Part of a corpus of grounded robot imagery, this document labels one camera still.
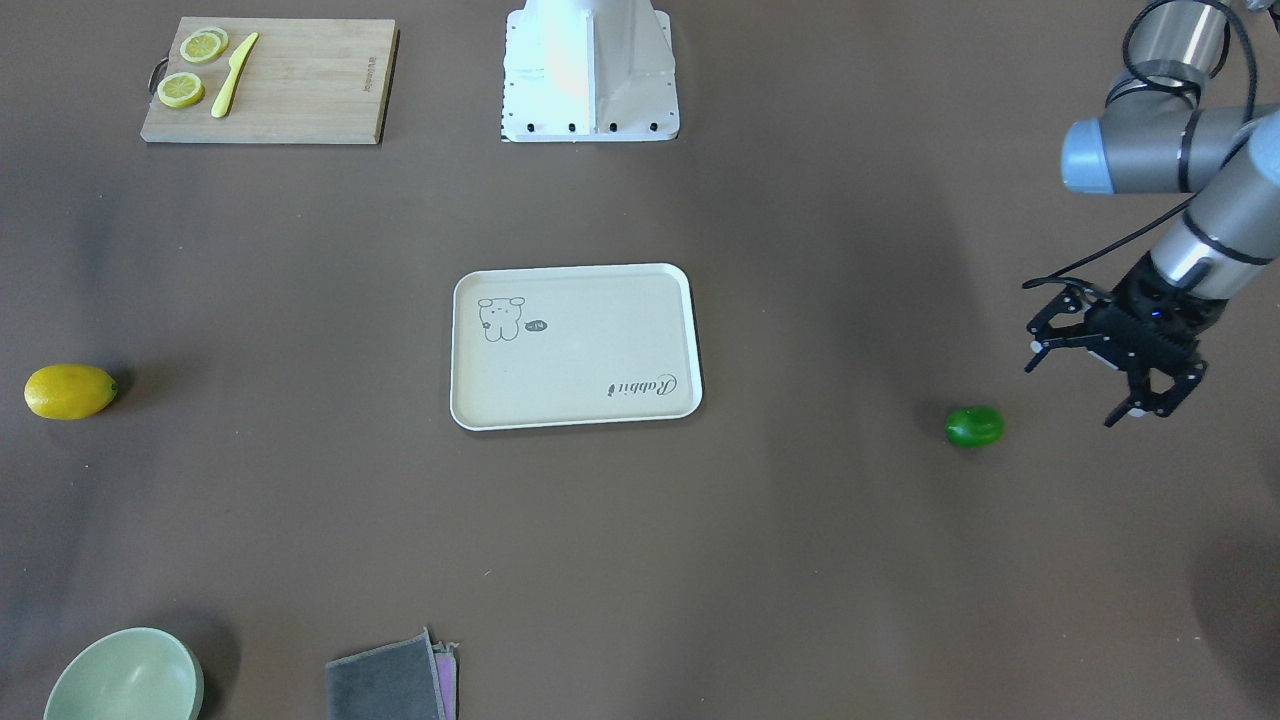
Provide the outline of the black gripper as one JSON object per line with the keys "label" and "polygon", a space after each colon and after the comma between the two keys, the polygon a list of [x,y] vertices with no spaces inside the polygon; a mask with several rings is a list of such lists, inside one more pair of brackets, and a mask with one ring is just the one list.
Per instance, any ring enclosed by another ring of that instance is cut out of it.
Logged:
{"label": "black gripper", "polygon": [[[1057,316],[1079,315],[1073,325]],[[1028,323],[1032,373],[1056,348],[1097,348],[1126,379],[1126,397],[1105,418],[1110,428],[1133,413],[1169,416],[1199,386],[1207,372],[1199,334],[1216,322],[1216,301],[1170,283],[1146,254],[1111,290],[1064,286]],[[1157,369],[1171,384],[1152,388]]]}

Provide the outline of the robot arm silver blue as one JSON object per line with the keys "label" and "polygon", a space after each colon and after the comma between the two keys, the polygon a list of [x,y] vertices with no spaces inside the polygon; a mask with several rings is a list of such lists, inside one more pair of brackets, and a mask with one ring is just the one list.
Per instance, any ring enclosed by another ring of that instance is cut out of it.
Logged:
{"label": "robot arm silver blue", "polygon": [[1164,236],[1111,290],[1068,265],[1027,282],[1059,287],[1027,325],[1037,366],[1083,348],[1126,378],[1107,415],[1167,416],[1208,369],[1199,337],[1279,249],[1279,117],[1257,102],[1257,61],[1228,1],[1152,1],[1121,44],[1103,113],[1065,136],[1076,193],[1181,193],[1147,224]]}

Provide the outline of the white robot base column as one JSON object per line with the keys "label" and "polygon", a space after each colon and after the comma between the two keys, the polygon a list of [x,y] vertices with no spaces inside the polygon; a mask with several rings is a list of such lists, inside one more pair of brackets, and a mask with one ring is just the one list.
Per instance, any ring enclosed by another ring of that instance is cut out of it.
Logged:
{"label": "white robot base column", "polygon": [[527,1],[506,18],[503,70],[506,142],[678,137],[672,23],[649,1]]}

